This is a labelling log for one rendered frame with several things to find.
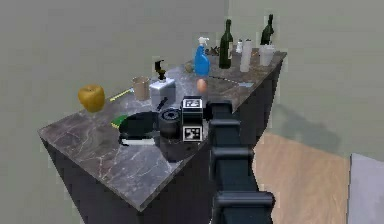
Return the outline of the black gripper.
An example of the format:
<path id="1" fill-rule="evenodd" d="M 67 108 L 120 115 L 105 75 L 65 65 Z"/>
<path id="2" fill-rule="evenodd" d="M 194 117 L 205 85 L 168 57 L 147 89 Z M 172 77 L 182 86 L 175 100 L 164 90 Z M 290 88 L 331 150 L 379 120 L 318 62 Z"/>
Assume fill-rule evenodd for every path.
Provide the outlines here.
<path id="1" fill-rule="evenodd" d="M 170 162 L 180 161 L 183 157 L 182 138 L 181 138 L 181 112 L 176 108 L 163 110 L 158 116 L 158 126 L 160 131 L 159 148 L 163 156 Z M 151 139 L 120 139 L 123 146 L 155 145 L 155 140 Z"/>

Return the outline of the dark marble-top kitchen counter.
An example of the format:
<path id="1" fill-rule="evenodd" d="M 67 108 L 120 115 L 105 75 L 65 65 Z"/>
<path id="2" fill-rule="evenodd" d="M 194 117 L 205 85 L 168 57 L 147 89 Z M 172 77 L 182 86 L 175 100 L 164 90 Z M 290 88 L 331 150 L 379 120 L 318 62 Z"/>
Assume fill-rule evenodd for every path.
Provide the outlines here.
<path id="1" fill-rule="evenodd" d="M 241 142 L 253 148 L 267 127 L 285 53 L 263 67 L 253 56 L 246 73 L 234 57 L 212 76 L 252 82 L 251 88 L 209 78 L 205 101 L 229 100 L 241 122 Z M 151 110 L 148 101 L 125 94 L 95 116 L 80 111 L 39 130 L 60 177 L 85 224 L 209 224 L 215 186 L 209 177 L 209 141 L 182 147 L 189 155 L 168 161 L 155 145 L 122 146 L 113 118 Z"/>

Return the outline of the black round pan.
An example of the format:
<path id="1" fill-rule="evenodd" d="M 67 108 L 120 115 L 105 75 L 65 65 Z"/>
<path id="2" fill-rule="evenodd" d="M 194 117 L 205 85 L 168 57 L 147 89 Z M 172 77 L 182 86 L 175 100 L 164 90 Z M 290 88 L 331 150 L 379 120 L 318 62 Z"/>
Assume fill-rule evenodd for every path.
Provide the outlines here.
<path id="1" fill-rule="evenodd" d="M 153 111 L 139 112 L 125 118 L 119 125 L 121 139 L 149 139 L 158 130 L 158 113 Z"/>

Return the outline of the green sponge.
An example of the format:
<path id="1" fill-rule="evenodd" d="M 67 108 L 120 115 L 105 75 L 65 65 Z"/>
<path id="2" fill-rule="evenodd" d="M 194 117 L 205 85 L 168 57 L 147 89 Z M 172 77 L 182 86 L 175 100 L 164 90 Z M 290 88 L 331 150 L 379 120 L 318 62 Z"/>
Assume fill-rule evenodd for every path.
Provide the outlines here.
<path id="1" fill-rule="evenodd" d="M 118 129 L 121 123 L 127 118 L 127 115 L 121 115 L 119 117 L 114 118 L 111 121 L 111 126 Z"/>

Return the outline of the beige cup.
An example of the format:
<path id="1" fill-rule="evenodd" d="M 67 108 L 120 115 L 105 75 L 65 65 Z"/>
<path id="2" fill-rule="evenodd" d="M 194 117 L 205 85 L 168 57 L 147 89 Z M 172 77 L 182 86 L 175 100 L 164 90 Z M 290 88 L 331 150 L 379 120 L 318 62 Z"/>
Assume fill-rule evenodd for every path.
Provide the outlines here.
<path id="1" fill-rule="evenodd" d="M 135 98 L 145 101 L 150 98 L 149 79 L 147 77 L 135 77 L 132 80 Z"/>

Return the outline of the white soap dispenser black pump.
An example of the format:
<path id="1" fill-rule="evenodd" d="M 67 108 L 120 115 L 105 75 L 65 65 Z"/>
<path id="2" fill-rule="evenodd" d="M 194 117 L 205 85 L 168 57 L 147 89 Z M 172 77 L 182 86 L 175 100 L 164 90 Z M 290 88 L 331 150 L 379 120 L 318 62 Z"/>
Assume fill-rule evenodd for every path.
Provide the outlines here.
<path id="1" fill-rule="evenodd" d="M 176 82 L 165 76 L 166 71 L 161 67 L 161 63 L 162 60 L 155 62 L 155 72 L 158 74 L 158 79 L 149 85 L 152 106 L 155 108 L 164 97 L 167 97 L 168 101 L 163 107 L 172 105 L 176 100 Z"/>

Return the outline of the yellow apple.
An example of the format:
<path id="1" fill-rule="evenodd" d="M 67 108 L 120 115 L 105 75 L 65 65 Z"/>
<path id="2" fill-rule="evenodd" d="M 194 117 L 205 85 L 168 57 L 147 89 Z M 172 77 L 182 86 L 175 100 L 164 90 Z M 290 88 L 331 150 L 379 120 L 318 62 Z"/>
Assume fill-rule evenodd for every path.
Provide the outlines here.
<path id="1" fill-rule="evenodd" d="M 105 104 L 104 89 L 100 85 L 85 85 L 79 89 L 78 99 L 88 112 L 98 112 Z"/>

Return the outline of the blue spray bottle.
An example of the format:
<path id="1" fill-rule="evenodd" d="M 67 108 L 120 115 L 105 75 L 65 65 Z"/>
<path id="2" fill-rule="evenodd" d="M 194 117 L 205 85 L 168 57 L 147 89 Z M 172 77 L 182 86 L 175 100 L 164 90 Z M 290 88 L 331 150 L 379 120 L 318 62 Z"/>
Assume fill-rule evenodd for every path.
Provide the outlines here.
<path id="1" fill-rule="evenodd" d="M 207 37 L 199 37 L 199 46 L 196 49 L 194 58 L 194 70 L 199 76 L 207 76 L 210 69 L 210 60 L 205 54 L 205 45 L 207 44 Z"/>

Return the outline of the dark green wine bottle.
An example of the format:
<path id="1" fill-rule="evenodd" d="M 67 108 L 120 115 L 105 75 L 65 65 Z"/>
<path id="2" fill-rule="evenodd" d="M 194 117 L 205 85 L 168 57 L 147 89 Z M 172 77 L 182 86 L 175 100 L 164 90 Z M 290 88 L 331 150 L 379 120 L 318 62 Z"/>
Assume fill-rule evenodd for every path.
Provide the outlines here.
<path id="1" fill-rule="evenodd" d="M 273 18 L 274 16 L 270 14 L 268 16 L 268 22 L 266 27 L 262 31 L 262 36 L 261 36 L 261 45 L 270 45 L 271 44 L 271 36 L 274 34 L 274 29 L 273 29 Z"/>
<path id="2" fill-rule="evenodd" d="M 226 20 L 224 34 L 220 40 L 219 67 L 221 69 L 229 69 L 231 67 L 233 36 L 231 34 L 231 20 Z"/>

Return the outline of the white cup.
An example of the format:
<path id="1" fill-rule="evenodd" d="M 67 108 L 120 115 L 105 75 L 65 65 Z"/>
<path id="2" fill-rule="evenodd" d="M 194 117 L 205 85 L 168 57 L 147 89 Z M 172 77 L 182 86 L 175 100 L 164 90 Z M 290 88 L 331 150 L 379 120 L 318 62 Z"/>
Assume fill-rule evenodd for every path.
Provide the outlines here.
<path id="1" fill-rule="evenodd" d="M 268 66 L 274 56 L 275 46 L 274 45 L 262 45 L 259 48 L 259 58 L 261 66 Z"/>

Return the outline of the yellow-handled thin utensil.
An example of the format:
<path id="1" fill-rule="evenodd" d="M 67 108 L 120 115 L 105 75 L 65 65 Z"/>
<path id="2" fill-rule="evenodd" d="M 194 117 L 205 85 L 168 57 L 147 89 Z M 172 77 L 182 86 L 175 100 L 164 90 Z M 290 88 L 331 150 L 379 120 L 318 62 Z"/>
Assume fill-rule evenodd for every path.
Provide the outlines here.
<path id="1" fill-rule="evenodd" d="M 123 96 L 123 95 L 125 95 L 125 94 L 127 94 L 127 93 L 134 93 L 134 89 L 133 89 L 133 88 L 129 88 L 129 89 L 127 89 L 127 90 L 124 90 L 123 92 L 121 92 L 121 93 L 119 93 L 119 94 L 117 94 L 117 95 L 111 97 L 111 98 L 109 99 L 109 101 L 110 101 L 110 102 L 113 102 L 113 101 L 115 101 L 116 99 L 120 98 L 121 96 Z"/>

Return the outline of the thin black-handled grey spatula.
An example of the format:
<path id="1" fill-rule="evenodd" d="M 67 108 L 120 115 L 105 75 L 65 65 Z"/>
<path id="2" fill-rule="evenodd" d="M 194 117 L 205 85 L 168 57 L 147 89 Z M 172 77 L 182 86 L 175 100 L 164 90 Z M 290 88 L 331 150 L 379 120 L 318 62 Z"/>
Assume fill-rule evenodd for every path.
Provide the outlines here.
<path id="1" fill-rule="evenodd" d="M 240 87 L 245 87 L 245 88 L 251 88 L 254 84 L 252 82 L 238 82 L 238 81 L 230 80 L 230 79 L 227 79 L 224 77 L 217 77 L 217 76 L 208 76 L 208 77 L 213 78 L 213 79 L 219 79 L 219 80 L 231 82 L 231 83 L 237 84 Z"/>

